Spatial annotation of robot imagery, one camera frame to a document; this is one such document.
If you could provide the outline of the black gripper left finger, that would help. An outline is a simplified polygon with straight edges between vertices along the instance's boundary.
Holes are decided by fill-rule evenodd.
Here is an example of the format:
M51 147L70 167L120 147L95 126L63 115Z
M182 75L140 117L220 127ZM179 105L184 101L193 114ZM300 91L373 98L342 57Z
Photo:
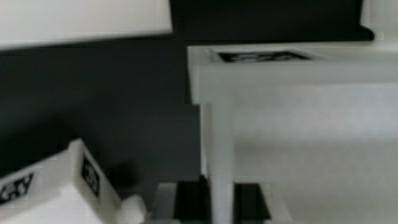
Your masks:
M209 224L209 185L204 176L195 181L179 181L172 218L181 224Z

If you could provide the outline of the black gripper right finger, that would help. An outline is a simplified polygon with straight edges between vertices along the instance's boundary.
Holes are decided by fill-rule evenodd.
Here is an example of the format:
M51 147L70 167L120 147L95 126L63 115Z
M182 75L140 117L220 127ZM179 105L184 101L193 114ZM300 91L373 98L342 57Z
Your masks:
M271 219L264 195L257 183L234 185L234 224L262 224Z

